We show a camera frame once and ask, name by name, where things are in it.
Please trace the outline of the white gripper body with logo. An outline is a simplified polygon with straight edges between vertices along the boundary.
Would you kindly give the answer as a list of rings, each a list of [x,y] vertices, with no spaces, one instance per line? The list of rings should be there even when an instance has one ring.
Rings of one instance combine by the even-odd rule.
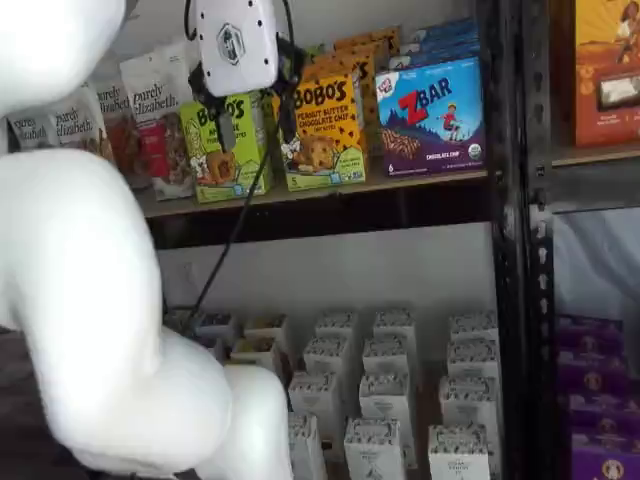
[[[198,0],[197,41],[207,90],[227,97],[271,87],[278,75],[277,22],[264,0]]]

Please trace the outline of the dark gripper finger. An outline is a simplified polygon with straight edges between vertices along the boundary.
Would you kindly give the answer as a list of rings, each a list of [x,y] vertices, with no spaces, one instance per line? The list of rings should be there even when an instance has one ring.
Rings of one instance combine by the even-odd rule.
[[[223,151],[232,151],[236,144],[232,116],[226,108],[226,97],[217,99],[217,132]]]
[[[273,92],[280,100],[277,107],[277,124],[286,144],[291,143],[296,137],[295,94],[299,81],[300,74],[293,74],[291,77],[280,74],[273,85]]]

